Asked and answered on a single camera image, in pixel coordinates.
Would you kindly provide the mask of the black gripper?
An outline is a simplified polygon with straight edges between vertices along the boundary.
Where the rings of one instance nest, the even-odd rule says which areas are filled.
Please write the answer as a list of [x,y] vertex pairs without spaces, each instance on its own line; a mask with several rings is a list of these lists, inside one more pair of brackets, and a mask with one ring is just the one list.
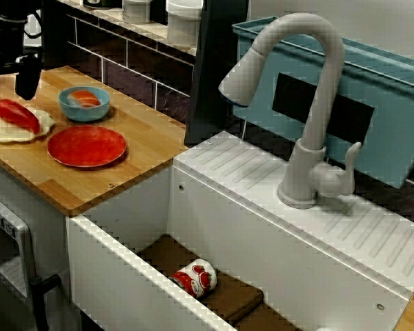
[[6,17],[0,14],[0,74],[18,73],[15,92],[24,100],[31,100],[41,76],[41,46],[25,46],[24,37],[36,39],[25,31],[27,15]]

